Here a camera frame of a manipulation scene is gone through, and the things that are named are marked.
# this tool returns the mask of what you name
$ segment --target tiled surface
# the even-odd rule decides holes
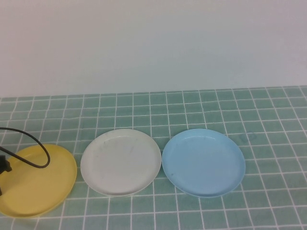
[[[306,230],[307,86],[189,92],[2,98],[0,126],[23,129],[44,143],[82,152],[114,128],[133,128],[161,150],[175,134],[208,128],[243,151],[246,176],[233,192],[198,199],[176,189],[160,171],[134,196],[104,197],[89,189],[80,169],[64,204],[35,219],[0,216],[1,230]],[[12,151],[32,145],[0,132]]]

